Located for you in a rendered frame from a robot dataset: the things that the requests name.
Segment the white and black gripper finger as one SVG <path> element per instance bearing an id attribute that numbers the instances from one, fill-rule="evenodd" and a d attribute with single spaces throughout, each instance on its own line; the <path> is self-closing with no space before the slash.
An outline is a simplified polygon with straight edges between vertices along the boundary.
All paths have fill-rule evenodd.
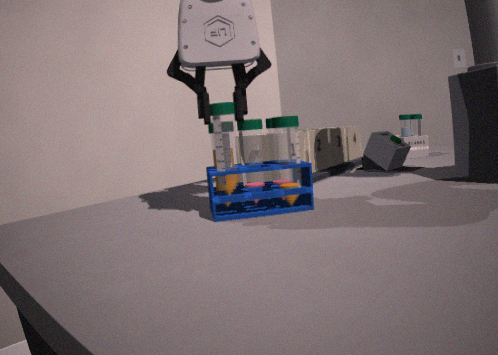
<path id="1" fill-rule="evenodd" d="M 235 84 L 237 84 L 234 87 L 235 91 L 233 92 L 233 102 L 235 102 L 236 104 L 235 121 L 237 122 L 244 121 L 243 115 L 248 114 L 246 88 L 258 75 L 272 66 L 270 60 L 267 58 L 261 48 L 260 57 L 256 61 L 257 65 L 250 69 L 247 74 L 244 63 L 231 64 Z M 238 81 L 236 79 L 236 76 L 238 77 Z"/>
<path id="2" fill-rule="evenodd" d="M 180 70 L 181 64 L 177 50 L 167 69 L 167 75 L 183 82 L 197 94 L 198 117 L 199 119 L 204 118 L 204 125 L 209 124 L 211 123 L 209 93 L 207 93 L 207 89 L 204 86 L 206 66 L 196 66 L 194 78 L 189 73 Z"/>

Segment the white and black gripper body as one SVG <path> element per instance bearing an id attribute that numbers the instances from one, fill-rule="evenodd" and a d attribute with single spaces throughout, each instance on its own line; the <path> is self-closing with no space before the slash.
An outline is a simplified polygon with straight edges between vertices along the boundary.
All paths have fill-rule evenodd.
<path id="1" fill-rule="evenodd" d="M 251 66 L 260 56 L 251 0 L 180 0 L 178 56 L 186 71 L 196 66 L 232 69 L 231 64 L 244 62 Z"/>

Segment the blue tube rack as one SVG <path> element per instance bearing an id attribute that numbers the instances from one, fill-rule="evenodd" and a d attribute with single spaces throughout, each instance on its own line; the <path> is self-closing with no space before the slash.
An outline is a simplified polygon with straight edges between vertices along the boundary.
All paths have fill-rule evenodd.
<path id="1" fill-rule="evenodd" d="M 281 189 L 279 185 L 274 185 L 272 181 L 265 182 L 265 186 L 245 188 L 243 184 L 237 185 L 232 195 L 226 195 L 224 191 L 216 191 L 213 187 L 212 176 L 252 173 L 261 171 L 291 169 L 301 167 L 302 187 Z M 308 162 L 301 161 L 298 164 L 278 165 L 271 161 L 263 161 L 259 165 L 242 165 L 238 164 L 237 170 L 216 171 L 214 166 L 206 167 L 207 180 L 211 196 L 214 222 L 237 220 L 245 218 L 254 218 L 285 213 L 312 210 L 314 205 L 313 199 L 313 180 L 312 171 Z M 210 177 L 210 178 L 209 178 Z M 308 193 L 308 194 L 305 194 Z M 289 196 L 300 194 L 294 205 L 289 205 L 280 196 Z M 275 197 L 275 198 L 272 198 Z M 267 198 L 267 199 L 263 199 Z M 252 200 L 260 199 L 259 203 Z M 246 201 L 249 200 L 249 201 Z M 237 202 L 240 201 L 240 202 Z M 232 202 L 230 206 L 223 203 Z M 218 204 L 222 203 L 222 204 Z"/>

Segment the white tube rack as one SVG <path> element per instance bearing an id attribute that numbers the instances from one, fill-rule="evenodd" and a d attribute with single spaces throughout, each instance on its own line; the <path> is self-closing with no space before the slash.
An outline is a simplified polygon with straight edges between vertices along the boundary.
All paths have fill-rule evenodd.
<path id="1" fill-rule="evenodd" d="M 411 137 L 401 137 L 401 135 L 395 136 L 403 139 L 411 146 L 406 159 L 429 157 L 429 142 L 427 135 Z"/>

